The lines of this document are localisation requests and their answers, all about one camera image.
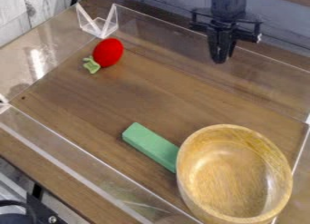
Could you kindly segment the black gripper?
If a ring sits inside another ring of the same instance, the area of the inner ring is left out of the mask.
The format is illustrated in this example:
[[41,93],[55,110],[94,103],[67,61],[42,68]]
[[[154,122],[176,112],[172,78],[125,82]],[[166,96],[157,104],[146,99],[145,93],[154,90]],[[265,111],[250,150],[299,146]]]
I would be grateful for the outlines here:
[[[262,18],[252,13],[233,17],[214,15],[210,8],[196,8],[192,11],[190,29],[208,32],[210,55],[216,63],[226,62],[233,56],[238,40],[252,43],[262,41]],[[222,32],[222,58],[218,31]]]

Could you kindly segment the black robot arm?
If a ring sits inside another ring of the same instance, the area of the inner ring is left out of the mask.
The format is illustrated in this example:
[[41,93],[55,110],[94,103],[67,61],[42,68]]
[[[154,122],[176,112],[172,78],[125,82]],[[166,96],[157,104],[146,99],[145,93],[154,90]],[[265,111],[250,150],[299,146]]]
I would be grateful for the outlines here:
[[260,43],[261,25],[257,15],[246,12],[248,0],[212,0],[210,8],[192,11],[190,29],[208,34],[210,56],[225,63],[233,56],[238,40]]

